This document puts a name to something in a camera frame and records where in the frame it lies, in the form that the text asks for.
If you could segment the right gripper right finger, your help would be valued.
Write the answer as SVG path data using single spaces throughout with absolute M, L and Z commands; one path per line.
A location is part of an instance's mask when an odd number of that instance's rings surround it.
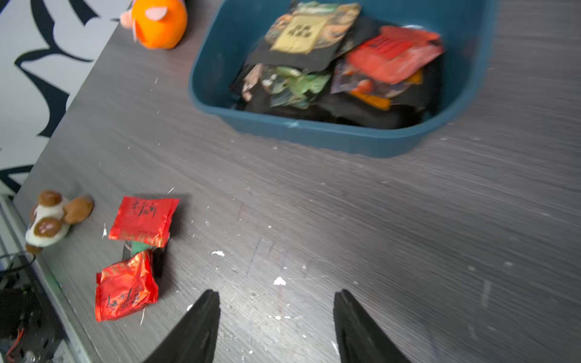
M 334 295 L 334 326 L 342 363 L 410 363 L 349 290 Z

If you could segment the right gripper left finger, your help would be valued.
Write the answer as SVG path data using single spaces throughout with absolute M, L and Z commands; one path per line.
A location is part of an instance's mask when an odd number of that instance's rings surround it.
M 219 293 L 204 291 L 145 363 L 212 363 L 220 316 Z

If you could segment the red label dahongpao tea bag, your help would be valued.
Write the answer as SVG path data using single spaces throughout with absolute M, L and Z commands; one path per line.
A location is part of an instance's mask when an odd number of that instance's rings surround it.
M 359 72 L 382 83 L 397 84 L 444 53 L 437 33 L 407 27 L 383 26 L 346 56 Z

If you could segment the yellow oolong tea bag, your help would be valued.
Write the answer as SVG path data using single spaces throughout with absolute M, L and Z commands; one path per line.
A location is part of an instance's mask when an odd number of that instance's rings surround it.
M 247 64 L 325 70 L 356 24 L 361 4 L 298 2 L 272 24 Z

